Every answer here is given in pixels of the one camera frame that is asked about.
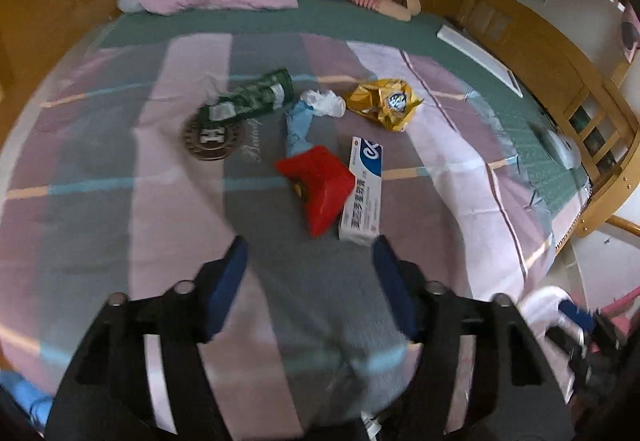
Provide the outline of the white plastic trash bag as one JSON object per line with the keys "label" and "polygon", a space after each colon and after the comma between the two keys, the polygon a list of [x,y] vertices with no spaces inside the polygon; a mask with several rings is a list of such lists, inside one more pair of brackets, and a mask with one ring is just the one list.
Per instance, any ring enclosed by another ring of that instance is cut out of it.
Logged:
{"label": "white plastic trash bag", "polygon": [[582,329],[558,309],[563,300],[570,300],[570,295],[564,289],[557,286],[543,286],[524,297],[518,303],[518,311],[537,339],[565,402],[568,402],[573,393],[574,373],[568,367],[567,355],[546,338],[546,331],[552,326],[559,326],[580,346],[584,344],[585,336]]}

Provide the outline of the red snack wrapper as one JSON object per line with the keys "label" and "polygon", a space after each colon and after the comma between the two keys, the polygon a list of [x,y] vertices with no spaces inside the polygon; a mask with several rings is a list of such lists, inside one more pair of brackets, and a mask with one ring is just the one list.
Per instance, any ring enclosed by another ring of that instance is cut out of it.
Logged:
{"label": "red snack wrapper", "polygon": [[352,172],[325,146],[280,160],[276,168],[281,176],[304,187],[304,212],[312,237],[326,232],[341,215],[356,184]]}

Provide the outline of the green bed mat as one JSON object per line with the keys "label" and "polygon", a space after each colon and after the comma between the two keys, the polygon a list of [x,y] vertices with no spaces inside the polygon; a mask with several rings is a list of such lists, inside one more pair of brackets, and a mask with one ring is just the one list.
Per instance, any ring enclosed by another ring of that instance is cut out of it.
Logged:
{"label": "green bed mat", "polygon": [[535,136],[537,129],[551,126],[537,100],[528,90],[518,97],[485,68],[438,39],[437,32],[445,23],[429,13],[404,23],[347,1],[300,0],[295,10],[189,10],[173,16],[123,14],[107,27],[99,38],[99,46],[154,44],[194,33],[308,33],[391,46],[431,58],[490,105],[518,151],[518,164],[526,169],[529,181],[550,213],[557,215],[588,184],[585,170],[570,172],[552,160]]}

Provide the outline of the pink stool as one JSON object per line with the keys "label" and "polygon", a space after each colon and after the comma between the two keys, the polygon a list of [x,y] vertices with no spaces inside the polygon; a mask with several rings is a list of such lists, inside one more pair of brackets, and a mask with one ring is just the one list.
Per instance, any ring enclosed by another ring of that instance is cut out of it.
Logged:
{"label": "pink stool", "polygon": [[602,309],[592,313],[593,329],[589,333],[588,350],[613,355],[626,345],[638,319],[628,317],[639,303],[639,287]]}

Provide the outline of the pink plaid blanket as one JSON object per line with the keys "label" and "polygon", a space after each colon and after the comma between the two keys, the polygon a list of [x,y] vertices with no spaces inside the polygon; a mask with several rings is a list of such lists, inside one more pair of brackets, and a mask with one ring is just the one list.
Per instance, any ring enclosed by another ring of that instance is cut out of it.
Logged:
{"label": "pink plaid blanket", "polygon": [[277,171],[285,115],[217,132],[218,160],[184,145],[219,90],[286,68],[297,90],[405,80],[421,102],[392,132],[356,114],[316,118],[308,141],[346,160],[383,149],[381,231],[399,256],[456,293],[530,291],[554,248],[544,204],[485,118],[482,96],[422,54],[309,34],[195,34],[88,53],[35,108],[1,200],[1,343],[54,392],[115,291],[162,294],[243,236],[250,263],[222,332],[202,349],[232,435],[295,435],[382,409],[416,354],[397,331],[370,250],[335,227],[312,237]]}

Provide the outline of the wooden bed frame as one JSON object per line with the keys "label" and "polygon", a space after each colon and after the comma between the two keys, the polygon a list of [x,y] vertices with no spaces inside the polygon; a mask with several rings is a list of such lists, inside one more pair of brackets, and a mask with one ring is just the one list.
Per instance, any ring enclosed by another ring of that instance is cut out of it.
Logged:
{"label": "wooden bed frame", "polygon": [[[566,36],[516,0],[458,0],[457,25],[503,60],[580,147],[594,187],[574,225],[638,233],[616,217],[639,187],[639,118],[620,93],[626,65],[604,77]],[[1,0],[1,131],[66,51],[116,16],[116,0]]]}

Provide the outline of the white blue medicine box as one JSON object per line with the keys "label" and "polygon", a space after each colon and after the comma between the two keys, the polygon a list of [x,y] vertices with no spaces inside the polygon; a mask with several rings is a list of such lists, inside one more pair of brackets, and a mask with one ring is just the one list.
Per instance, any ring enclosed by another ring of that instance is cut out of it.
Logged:
{"label": "white blue medicine box", "polygon": [[348,168],[355,177],[355,187],[345,202],[338,226],[341,241],[369,246],[380,234],[382,166],[382,146],[352,138]]}

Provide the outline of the white handheld device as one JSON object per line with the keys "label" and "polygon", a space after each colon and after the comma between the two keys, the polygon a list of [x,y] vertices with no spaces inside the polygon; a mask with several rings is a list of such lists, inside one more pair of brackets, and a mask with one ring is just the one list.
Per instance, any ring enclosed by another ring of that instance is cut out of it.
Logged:
{"label": "white handheld device", "polygon": [[582,155],[576,142],[558,131],[539,125],[530,125],[534,135],[556,164],[565,170],[582,166]]}

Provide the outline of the white tissue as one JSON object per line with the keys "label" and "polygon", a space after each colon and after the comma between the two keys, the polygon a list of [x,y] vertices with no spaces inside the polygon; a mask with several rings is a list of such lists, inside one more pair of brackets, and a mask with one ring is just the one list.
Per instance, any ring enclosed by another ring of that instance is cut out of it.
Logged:
{"label": "white tissue", "polygon": [[314,116],[341,118],[346,112],[345,100],[332,90],[307,90],[300,95],[300,100],[310,107]]}

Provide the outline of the light blue cloth rag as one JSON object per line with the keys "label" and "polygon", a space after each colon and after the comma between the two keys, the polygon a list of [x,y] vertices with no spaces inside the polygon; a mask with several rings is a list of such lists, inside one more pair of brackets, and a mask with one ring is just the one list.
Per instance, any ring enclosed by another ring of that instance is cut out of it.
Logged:
{"label": "light blue cloth rag", "polygon": [[313,119],[314,110],[304,100],[298,100],[286,113],[286,157],[306,153],[314,147],[307,140]]}

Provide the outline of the yellow chip bag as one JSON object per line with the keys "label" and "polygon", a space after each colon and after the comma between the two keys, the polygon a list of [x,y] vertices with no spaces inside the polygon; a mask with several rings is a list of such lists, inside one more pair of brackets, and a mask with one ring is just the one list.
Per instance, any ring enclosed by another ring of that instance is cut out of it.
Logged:
{"label": "yellow chip bag", "polygon": [[360,84],[344,96],[346,109],[388,131],[406,129],[423,100],[405,80],[385,78]]}

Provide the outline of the dark green snack bag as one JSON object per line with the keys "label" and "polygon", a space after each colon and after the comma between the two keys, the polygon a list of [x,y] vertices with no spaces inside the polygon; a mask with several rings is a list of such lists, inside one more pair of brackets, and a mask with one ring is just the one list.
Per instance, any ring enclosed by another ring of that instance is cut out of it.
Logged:
{"label": "dark green snack bag", "polygon": [[214,128],[276,112],[290,103],[294,94],[290,73],[280,68],[207,100],[198,109],[198,123],[202,128]]}

